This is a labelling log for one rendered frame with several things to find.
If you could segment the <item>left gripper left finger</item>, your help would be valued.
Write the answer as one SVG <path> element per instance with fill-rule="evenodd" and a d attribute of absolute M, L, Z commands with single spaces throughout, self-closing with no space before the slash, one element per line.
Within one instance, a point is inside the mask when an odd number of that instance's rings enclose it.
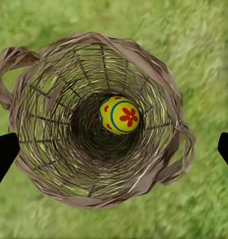
<path fill-rule="evenodd" d="M 20 145 L 15 132 L 0 136 L 0 183 L 19 152 Z"/>

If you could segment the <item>wicker basket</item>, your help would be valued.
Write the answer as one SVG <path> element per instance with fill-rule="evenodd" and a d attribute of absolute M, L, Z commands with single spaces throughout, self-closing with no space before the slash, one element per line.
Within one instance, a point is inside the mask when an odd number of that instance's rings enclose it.
<path fill-rule="evenodd" d="M 89 46 L 98 46 L 87 49 L 97 53 L 77 54 L 78 50 Z M 54 56 L 51 62 L 47 60 Z M 80 60 L 82 56 L 103 60 Z M 117 67 L 107 67 L 108 62 Z M 45 64 L 38 71 L 42 63 Z M 130 69 L 130 64 L 140 71 L 140 75 Z M 28 68 L 16 78 L 11 94 L 1 78 L 8 71 L 24 66 Z M 35 84 L 31 84 L 42 71 Z M 99 76 L 91 73 L 96 71 Z M 77 78 L 80 73 L 82 75 Z M 44 84 L 52 76 L 56 83 L 44 93 Z M 75 87 L 78 83 L 82 84 L 79 89 Z M 63 97 L 69 89 L 75 96 L 65 105 Z M 40 95 L 43 97 L 38 108 Z M 96 121 L 101 104 L 90 110 L 88 123 L 84 121 L 81 132 L 81 110 L 84 105 L 91 105 L 90 100 L 95 97 L 124 97 L 139 111 L 139 137 L 135 141 L 135 133 L 132 134 L 129 148 L 134 142 L 135 145 L 129 152 L 125 150 L 126 154 L 120 158 L 117 153 L 121 149 L 115 146 L 126 141 L 129 135 L 118 135 L 114 142 L 115 135 Z M 41 115 L 44 103 L 45 112 Z M 15 132 L 19 140 L 20 152 L 14 160 L 17 168 L 29 177 L 36 190 L 74 208 L 110 210 L 149 193 L 157 182 L 172 186 L 189 172 L 195 159 L 198 138 L 185 121 L 182 93 L 175 75 L 132 38 L 116 39 L 93 31 L 76 32 L 43 47 L 39 53 L 23 45 L 7 48 L 0 55 L 0 104 L 8 110 L 8 132 Z M 90 127 L 95 128 L 96 137 L 104 142 L 93 143 L 88 139 Z M 41 139 L 37 139 L 39 129 Z M 181 150 L 184 134 L 187 136 L 184 156 L 168 166 Z M 39 151 L 37 143 L 40 142 L 45 145 L 48 163 Z M 29 156 L 22 147 L 24 143 Z M 191 149 L 191 157 L 187 160 Z M 106 159 L 111 155 L 116 158 Z M 69 192 L 63 186 L 81 189 L 88 196 Z"/>

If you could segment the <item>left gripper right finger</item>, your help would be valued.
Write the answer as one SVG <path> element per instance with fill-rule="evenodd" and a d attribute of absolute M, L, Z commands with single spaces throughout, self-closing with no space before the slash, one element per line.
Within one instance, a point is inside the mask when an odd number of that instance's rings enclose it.
<path fill-rule="evenodd" d="M 219 143 L 218 143 L 218 151 L 228 164 L 228 133 L 223 132 L 220 136 Z"/>

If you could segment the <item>easter egg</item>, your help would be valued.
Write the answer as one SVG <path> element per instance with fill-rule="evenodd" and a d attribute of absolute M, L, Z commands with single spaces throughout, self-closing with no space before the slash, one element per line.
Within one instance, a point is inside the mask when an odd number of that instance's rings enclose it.
<path fill-rule="evenodd" d="M 110 97 L 101 103 L 98 119 L 114 135 L 132 134 L 138 128 L 140 115 L 127 98 Z"/>

